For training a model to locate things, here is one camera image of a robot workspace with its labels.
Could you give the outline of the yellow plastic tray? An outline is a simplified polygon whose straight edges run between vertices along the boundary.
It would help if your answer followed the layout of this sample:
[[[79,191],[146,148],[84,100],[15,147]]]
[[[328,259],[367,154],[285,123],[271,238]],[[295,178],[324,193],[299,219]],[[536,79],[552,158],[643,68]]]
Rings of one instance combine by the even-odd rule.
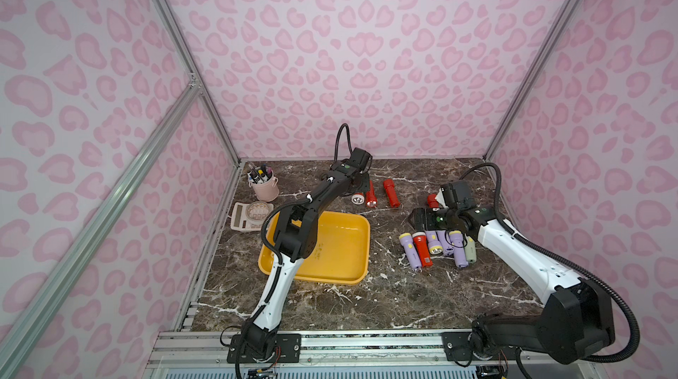
[[[289,276],[296,265],[296,280],[356,285],[367,275],[370,238],[366,218],[326,211],[320,217],[314,251],[302,262],[287,261],[281,276]]]

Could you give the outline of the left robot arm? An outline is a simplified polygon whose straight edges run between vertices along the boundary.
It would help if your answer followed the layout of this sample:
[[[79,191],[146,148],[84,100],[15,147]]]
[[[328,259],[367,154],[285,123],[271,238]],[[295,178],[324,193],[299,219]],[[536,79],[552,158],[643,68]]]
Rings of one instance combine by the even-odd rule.
[[[261,241],[274,263],[254,312],[242,324],[238,342],[230,343],[235,368],[244,354],[265,362],[276,354],[284,304],[298,270],[315,249],[321,215],[335,199],[369,183],[371,163],[372,157],[357,149],[350,158],[335,161],[307,196],[282,205],[264,220]]]

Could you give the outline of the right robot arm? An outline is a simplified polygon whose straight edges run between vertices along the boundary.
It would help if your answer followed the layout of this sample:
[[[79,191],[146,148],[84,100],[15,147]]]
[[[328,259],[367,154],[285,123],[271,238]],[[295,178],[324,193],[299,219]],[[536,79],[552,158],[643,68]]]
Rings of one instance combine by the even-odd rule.
[[[596,354],[615,341],[612,300],[584,273],[519,241],[510,221],[489,206],[466,211],[414,209],[408,222],[415,232],[460,232],[491,250],[533,289],[543,305],[538,315],[480,315],[471,324],[468,347],[477,357],[502,347],[520,347],[570,364]]]

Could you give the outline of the purple flashlight right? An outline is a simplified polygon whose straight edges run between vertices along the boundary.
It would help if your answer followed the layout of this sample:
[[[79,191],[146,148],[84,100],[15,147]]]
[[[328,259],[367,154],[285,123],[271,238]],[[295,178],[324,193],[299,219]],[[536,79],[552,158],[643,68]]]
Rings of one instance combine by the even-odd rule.
[[[448,242],[453,247],[453,257],[457,268],[464,269],[469,265],[465,254],[466,238],[459,231],[448,233]]]

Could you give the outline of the purple flashlight middle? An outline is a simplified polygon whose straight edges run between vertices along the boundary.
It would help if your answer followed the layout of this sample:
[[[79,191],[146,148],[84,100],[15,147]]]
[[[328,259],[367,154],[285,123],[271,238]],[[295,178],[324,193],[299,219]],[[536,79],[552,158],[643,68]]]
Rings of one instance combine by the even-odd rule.
[[[448,233],[446,231],[437,231],[436,234],[439,242],[441,243],[443,255],[446,257],[454,255],[454,246],[448,239]]]

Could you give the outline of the red flashlight front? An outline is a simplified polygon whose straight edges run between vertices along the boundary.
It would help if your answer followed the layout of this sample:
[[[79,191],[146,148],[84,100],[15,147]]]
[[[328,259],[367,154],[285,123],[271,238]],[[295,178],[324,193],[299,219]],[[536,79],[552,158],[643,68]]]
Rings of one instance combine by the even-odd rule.
[[[431,260],[431,255],[428,249],[427,236],[424,232],[415,232],[413,235],[413,241],[415,248],[418,253],[418,258],[420,259],[421,265],[423,268],[429,268],[433,266]]]

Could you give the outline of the pale green flashlight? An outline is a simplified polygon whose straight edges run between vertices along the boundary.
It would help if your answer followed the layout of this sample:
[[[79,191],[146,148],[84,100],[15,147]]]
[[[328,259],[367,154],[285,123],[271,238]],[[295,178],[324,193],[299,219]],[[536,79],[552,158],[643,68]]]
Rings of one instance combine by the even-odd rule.
[[[477,262],[476,242],[471,237],[465,238],[464,254],[468,264],[475,264]]]

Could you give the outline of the purple flashlight front left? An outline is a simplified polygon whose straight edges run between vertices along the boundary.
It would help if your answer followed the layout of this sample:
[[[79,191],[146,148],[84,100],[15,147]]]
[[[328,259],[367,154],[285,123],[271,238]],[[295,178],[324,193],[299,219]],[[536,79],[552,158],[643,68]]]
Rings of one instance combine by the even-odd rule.
[[[399,236],[399,242],[404,249],[404,253],[411,266],[411,269],[415,272],[421,271],[422,263],[420,261],[420,257],[418,256],[418,251],[416,250],[412,235],[409,232],[402,233]]]

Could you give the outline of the pink pen cup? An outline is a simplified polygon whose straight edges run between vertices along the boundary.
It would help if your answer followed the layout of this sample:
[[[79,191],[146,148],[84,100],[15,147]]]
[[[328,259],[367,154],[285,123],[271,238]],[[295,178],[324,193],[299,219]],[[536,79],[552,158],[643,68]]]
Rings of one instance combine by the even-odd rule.
[[[254,166],[247,174],[250,188],[262,202],[273,202],[279,197],[278,178],[267,165]]]

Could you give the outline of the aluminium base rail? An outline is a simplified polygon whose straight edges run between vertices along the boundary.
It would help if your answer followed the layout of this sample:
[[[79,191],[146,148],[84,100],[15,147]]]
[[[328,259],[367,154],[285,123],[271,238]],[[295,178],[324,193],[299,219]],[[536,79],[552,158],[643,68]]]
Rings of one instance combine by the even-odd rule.
[[[477,358],[468,329],[294,331],[263,363],[236,361],[234,331],[166,332],[155,343],[145,378],[604,378],[604,368],[561,365],[512,348]]]

